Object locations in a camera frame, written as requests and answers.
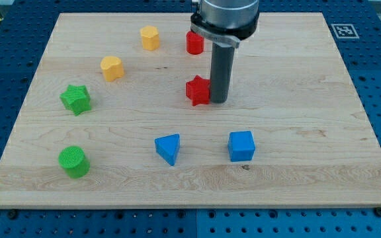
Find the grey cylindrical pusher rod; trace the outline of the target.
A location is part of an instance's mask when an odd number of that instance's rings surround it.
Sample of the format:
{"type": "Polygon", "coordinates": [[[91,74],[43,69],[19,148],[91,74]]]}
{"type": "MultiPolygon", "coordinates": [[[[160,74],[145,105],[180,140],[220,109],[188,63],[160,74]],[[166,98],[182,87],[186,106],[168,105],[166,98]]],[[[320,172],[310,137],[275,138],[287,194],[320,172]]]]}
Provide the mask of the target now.
{"type": "Polygon", "coordinates": [[[224,103],[227,101],[233,66],[235,48],[212,43],[210,67],[210,101],[224,103]]]}

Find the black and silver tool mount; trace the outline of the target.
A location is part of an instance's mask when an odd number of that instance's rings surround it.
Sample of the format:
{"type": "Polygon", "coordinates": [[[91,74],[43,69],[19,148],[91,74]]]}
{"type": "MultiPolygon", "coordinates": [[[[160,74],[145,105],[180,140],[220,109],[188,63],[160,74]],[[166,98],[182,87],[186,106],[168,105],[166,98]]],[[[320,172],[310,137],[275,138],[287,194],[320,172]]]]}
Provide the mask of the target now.
{"type": "Polygon", "coordinates": [[[259,13],[255,15],[253,20],[244,26],[237,28],[222,28],[203,21],[200,14],[193,13],[190,17],[190,30],[212,42],[238,48],[242,40],[249,38],[256,31],[258,20],[259,13]]]}

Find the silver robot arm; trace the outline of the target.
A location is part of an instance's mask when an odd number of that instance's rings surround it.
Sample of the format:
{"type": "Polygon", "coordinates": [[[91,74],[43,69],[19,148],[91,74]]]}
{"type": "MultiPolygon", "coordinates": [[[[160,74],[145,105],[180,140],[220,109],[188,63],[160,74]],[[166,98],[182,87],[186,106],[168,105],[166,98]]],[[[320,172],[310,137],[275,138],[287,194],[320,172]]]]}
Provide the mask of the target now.
{"type": "Polygon", "coordinates": [[[235,49],[252,36],[259,20],[259,0],[198,0],[190,29],[212,42],[210,101],[228,99],[235,49]]]}

